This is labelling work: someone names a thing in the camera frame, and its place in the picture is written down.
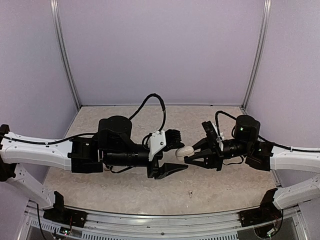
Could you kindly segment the white earbud charging case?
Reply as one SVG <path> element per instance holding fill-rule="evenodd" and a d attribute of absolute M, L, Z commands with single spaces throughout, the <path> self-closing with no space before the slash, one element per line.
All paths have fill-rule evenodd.
<path fill-rule="evenodd" d="M 195 150 L 192 146 L 184 146 L 175 151 L 175 157 L 179 161 L 183 161 L 185 157 L 191 157 L 195 154 Z"/>

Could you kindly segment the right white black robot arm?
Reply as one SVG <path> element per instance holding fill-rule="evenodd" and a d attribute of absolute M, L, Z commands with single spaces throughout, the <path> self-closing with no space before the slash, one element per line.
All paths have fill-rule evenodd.
<path fill-rule="evenodd" d="M 316 175 L 303 182 L 268 190 L 256 210 L 256 218 L 266 222 L 276 210 L 307 202 L 320 196 L 320 150 L 294 148 L 266 140 L 259 135 L 260 122 L 249 115 L 235 118 L 231 139 L 223 139 L 219 124 L 202 123 L 206 137 L 193 146 L 176 151 L 186 164 L 220 171 L 225 160 L 240 157 L 251 168 L 260 171 L 297 170 Z"/>

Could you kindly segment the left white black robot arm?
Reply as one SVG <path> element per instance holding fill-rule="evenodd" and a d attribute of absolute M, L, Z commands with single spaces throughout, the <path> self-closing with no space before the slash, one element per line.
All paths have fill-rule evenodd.
<path fill-rule="evenodd" d="M 161 180 L 187 169 L 187 165 L 159 161 L 163 154 L 183 146 L 181 133 L 175 129 L 157 130 L 147 142 L 138 144 L 131 139 L 132 122 L 114 115 L 103 118 L 95 133 L 82 133 L 51 141 L 26 137 L 0 127 L 0 180 L 20 189 L 38 206 L 63 223 L 70 218 L 64 197 L 45 188 L 31 176 L 24 164 L 41 165 L 77 174 L 101 173 L 104 169 L 121 167 L 146 168 L 147 177 Z"/>

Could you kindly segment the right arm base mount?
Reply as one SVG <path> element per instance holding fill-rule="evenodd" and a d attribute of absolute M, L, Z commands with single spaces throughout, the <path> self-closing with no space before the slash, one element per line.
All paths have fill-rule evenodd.
<path fill-rule="evenodd" d="M 278 189 L 273 188 L 268 190 L 264 194 L 258 207 L 239 212 L 242 227 L 259 225 L 283 217 L 283 211 L 278 209 L 273 203 L 276 190 Z"/>

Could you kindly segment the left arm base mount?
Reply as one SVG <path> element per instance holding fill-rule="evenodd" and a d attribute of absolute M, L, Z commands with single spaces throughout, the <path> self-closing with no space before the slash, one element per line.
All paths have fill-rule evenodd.
<path fill-rule="evenodd" d="M 86 223 L 88 213 L 82 210 L 65 207 L 63 195 L 58 191 L 54 191 L 53 194 L 53 206 L 44 210 L 43 218 L 56 223 L 68 225 L 70 227 L 83 228 Z"/>

